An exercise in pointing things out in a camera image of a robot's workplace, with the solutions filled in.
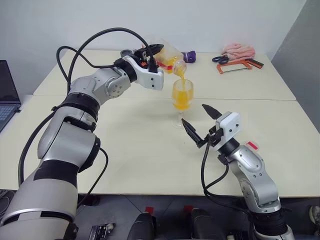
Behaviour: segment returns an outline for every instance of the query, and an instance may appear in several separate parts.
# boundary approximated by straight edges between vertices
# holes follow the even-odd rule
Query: purple object
[[[196,52],[195,51],[182,52],[182,54],[183,54],[183,60],[186,63],[193,64],[196,61]]]

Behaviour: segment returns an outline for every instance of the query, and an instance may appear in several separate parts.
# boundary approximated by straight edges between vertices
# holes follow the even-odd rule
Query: laptop keyboard
[[[6,120],[15,106],[0,106],[0,121]]]

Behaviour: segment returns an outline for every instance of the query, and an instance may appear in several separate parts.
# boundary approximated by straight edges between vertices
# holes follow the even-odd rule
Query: scissors
[[[219,63],[219,64],[223,65],[223,64],[226,64],[227,62],[229,62],[229,58],[226,55],[216,56],[216,57],[212,58],[212,62]]]

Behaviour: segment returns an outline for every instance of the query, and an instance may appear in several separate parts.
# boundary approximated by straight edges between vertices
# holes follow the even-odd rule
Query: white wall
[[[31,94],[56,64],[61,45],[79,47],[111,27],[157,34],[181,51],[219,52],[240,42],[274,56],[306,0],[0,0],[0,59],[19,93]],[[111,33],[91,49],[138,48]]]

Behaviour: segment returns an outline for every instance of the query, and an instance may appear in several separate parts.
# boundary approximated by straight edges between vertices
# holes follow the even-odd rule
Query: laptop
[[[21,102],[6,60],[0,60],[0,132],[15,113]]]

